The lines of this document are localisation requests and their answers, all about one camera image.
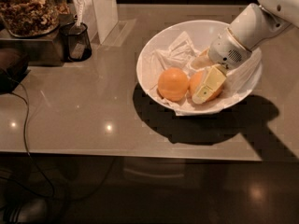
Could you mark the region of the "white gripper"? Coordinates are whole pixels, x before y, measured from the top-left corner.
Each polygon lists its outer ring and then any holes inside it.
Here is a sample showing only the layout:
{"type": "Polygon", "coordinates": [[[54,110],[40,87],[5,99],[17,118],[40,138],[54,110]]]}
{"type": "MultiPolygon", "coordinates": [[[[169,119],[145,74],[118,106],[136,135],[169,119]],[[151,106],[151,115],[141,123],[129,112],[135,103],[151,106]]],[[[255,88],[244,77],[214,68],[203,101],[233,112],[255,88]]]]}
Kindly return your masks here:
{"type": "Polygon", "coordinates": [[[227,76],[219,64],[228,70],[234,70],[250,56],[251,51],[238,41],[229,28],[225,28],[209,48],[203,50],[191,63],[191,68],[196,70],[210,66],[203,71],[199,84],[195,86],[192,101],[200,105],[220,94],[227,76]]]}

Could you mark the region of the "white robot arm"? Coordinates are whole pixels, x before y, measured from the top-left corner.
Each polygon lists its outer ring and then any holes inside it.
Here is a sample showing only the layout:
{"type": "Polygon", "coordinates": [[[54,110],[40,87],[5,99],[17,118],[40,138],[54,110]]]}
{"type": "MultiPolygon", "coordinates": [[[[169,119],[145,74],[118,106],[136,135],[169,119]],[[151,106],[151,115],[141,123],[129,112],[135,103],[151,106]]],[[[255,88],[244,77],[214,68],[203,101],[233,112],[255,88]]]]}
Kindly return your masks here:
{"type": "Polygon", "coordinates": [[[209,47],[193,60],[208,65],[192,100],[203,104],[224,84],[226,73],[235,70],[265,40],[299,26],[299,0],[257,0],[249,4],[209,47]]]}

